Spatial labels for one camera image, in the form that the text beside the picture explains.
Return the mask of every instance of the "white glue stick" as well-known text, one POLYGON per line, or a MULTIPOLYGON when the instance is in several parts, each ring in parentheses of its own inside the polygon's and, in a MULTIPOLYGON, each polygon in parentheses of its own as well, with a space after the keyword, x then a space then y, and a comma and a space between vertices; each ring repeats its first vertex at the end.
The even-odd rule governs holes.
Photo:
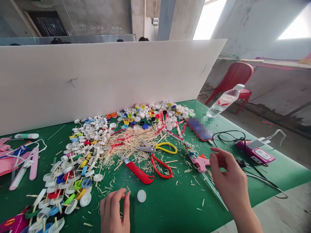
POLYGON ((17 134, 14 136, 15 139, 37 139, 39 134, 17 134))

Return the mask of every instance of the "window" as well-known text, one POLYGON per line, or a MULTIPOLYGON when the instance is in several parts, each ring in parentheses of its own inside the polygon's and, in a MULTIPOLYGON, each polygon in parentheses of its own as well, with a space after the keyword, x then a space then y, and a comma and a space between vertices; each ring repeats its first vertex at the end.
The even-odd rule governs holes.
POLYGON ((311 3, 309 3, 279 39, 311 38, 311 3))
POLYGON ((194 33, 194 40, 210 39, 226 0, 217 0, 203 6, 202 13, 194 33))
POLYGON ((56 11, 30 11, 28 14, 43 37, 67 36, 56 11))

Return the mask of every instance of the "green table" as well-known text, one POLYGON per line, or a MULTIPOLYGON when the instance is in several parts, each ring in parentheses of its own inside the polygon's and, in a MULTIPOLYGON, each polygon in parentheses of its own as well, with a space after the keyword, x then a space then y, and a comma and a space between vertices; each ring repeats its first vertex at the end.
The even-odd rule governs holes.
MULTIPOLYGON (((192 109, 197 109, 195 111, 197 117, 205 116, 205 112, 208 109, 197 100, 185 101, 180 104, 186 105, 192 109)), ((67 123, 27 132, 38 133, 40 138, 45 140, 48 148, 40 154, 38 176, 34 181, 28 179, 29 171, 27 171, 19 187, 15 191, 9 191, 11 174, 0 177, 1 207, 2 210, 5 210, 0 213, 0 222, 20 213, 26 205, 33 204, 35 199, 26 197, 26 195, 39 194, 44 188, 45 182, 42 180, 42 177, 51 169, 51 163, 53 162, 55 154, 61 150, 65 150, 65 145, 70 143, 68 136, 72 134, 71 129, 75 126, 74 123, 67 123)), ((210 119, 208 127, 215 133, 229 129, 245 132, 222 116, 210 119)), ((247 132, 245 132, 245 134, 247 139, 255 139, 251 134, 247 132)), ((211 153, 209 144, 207 142, 200 142, 198 139, 194 138, 193 135, 194 134, 187 127, 185 139, 189 142, 193 139, 191 143, 198 145, 198 148, 196 148, 198 152, 205 153, 205 155, 209 157, 211 153)), ((171 138, 169 141, 176 145, 176 139, 171 138)), ((9 144, 12 145, 12 148, 16 148, 21 144, 21 141, 13 141, 9 144)), ((224 144, 216 141, 216 144, 218 147, 233 153, 236 158, 249 161, 233 143, 224 144)), ((126 186, 131 190, 131 232, 211 232, 232 220, 231 214, 222 207, 221 203, 209 189, 206 181, 203 181, 204 177, 201 174, 195 169, 189 173, 184 173, 184 171, 188 169, 187 165, 183 162, 184 158, 181 156, 185 156, 185 151, 181 145, 178 145, 178 148, 181 153, 176 155, 164 153, 164 161, 178 160, 178 162, 171 164, 178 169, 173 169, 174 177, 169 180, 160 178, 154 172, 154 182, 151 185, 144 185, 141 181, 136 179, 135 175, 133 175, 125 165, 120 166, 115 172, 113 169, 116 165, 112 166, 111 170, 106 171, 104 180, 100 183, 101 187, 109 186, 112 178, 115 177, 116 183, 113 184, 114 190, 126 186), (200 185, 195 182, 193 178, 194 175, 196 175, 196 179, 200 185), (147 194, 147 200, 144 203, 139 203, 136 198, 137 192, 140 189, 145 190, 147 194)), ((263 172, 264 175, 277 184, 283 191, 311 180, 311 172, 305 167, 282 153, 272 150, 269 146, 264 146, 263 149, 272 154, 276 158, 276 161, 270 163, 269 167, 260 166, 258 168, 263 169, 265 171, 263 172)), ((62 153, 57 155, 58 160, 62 155, 62 153)), ((249 171, 257 174, 253 168, 250 168, 249 171)), ((249 177, 248 180, 252 206, 256 206, 279 193, 277 190, 254 178, 249 177)), ((95 186, 93 186, 91 193, 92 201, 90 205, 84 208, 81 207, 79 210, 75 210, 71 215, 66 216, 65 226, 67 227, 63 228, 61 232, 70 231, 82 233, 89 232, 90 230, 93 232, 100 232, 99 202, 102 196, 99 195, 95 186), (84 222, 92 224, 93 227, 83 225, 84 222)))

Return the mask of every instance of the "red utility knife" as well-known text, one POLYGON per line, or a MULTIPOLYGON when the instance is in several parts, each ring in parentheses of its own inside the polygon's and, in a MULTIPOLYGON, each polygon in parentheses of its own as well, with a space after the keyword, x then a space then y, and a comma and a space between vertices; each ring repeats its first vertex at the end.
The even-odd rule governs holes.
POLYGON ((144 184, 151 184, 155 176, 148 176, 142 170, 140 170, 135 163, 129 161, 124 155, 121 155, 121 160, 126 164, 126 166, 140 179, 144 184))

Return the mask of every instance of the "red plastic chair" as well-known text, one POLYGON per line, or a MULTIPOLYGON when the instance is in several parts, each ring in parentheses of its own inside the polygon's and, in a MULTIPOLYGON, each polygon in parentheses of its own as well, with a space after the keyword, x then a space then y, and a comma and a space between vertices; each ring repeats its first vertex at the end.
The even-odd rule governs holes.
MULTIPOLYGON (((219 86, 216 88, 216 90, 213 92, 213 94, 210 96, 210 98, 206 101, 205 104, 210 102, 211 99, 216 97, 220 92, 228 91, 232 88, 234 88, 237 84, 243 84, 245 85, 248 80, 251 78, 251 76, 254 73, 254 68, 247 63, 243 62, 235 62, 232 65, 230 65, 224 79, 219 84, 219 86)), ((244 102, 241 104, 239 109, 236 111, 236 114, 239 113, 239 111, 243 108, 243 106, 247 103, 250 96, 252 95, 252 92, 248 89, 243 89, 240 91, 240 95, 238 99, 244 99, 244 102)))

